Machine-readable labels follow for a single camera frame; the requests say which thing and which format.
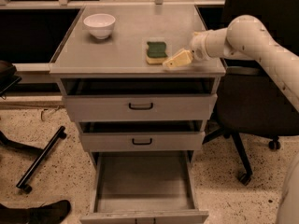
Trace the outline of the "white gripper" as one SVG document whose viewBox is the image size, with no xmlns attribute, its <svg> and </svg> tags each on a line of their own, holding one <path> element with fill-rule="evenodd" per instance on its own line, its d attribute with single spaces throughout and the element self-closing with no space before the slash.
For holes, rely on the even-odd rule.
<svg viewBox="0 0 299 224">
<path fill-rule="evenodd" d="M 214 34 L 214 30 L 194 32 L 190 42 L 191 51 L 188 49 L 180 49 L 163 62 L 163 67 L 173 69 L 188 66 L 192 63 L 193 58 L 198 62 L 216 58 L 216 53 L 211 47 L 211 40 Z"/>
</svg>

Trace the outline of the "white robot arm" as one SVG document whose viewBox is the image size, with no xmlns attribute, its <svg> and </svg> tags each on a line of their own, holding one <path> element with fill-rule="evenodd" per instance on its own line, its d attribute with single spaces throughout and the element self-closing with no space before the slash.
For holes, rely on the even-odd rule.
<svg viewBox="0 0 299 224">
<path fill-rule="evenodd" d="M 278 145 L 280 136 L 299 130 L 299 57 L 280 46 L 263 23 L 250 15 L 227 27 L 192 36 L 188 49 L 166 59 L 164 67 L 179 68 L 212 58 L 235 60 L 218 87 L 216 120 L 233 137 L 249 182 L 252 170 L 240 135 L 254 134 Z"/>
</svg>

